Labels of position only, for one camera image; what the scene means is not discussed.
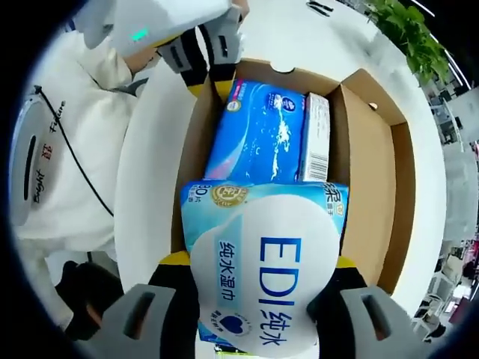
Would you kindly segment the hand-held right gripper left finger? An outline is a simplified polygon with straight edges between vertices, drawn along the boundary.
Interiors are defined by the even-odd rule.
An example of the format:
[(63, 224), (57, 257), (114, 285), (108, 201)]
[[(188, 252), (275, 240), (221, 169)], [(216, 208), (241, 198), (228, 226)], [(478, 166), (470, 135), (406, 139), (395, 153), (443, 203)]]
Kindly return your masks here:
[(186, 251), (160, 260), (103, 314), (100, 358), (194, 358), (198, 291)]

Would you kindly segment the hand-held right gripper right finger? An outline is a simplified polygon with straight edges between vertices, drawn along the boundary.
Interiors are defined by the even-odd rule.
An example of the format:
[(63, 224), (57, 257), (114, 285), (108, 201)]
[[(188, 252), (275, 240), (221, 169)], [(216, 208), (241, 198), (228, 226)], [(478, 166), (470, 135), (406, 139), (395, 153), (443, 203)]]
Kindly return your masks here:
[(317, 328), (320, 358), (413, 358), (409, 316), (355, 263), (339, 257), (326, 287), (307, 307)]

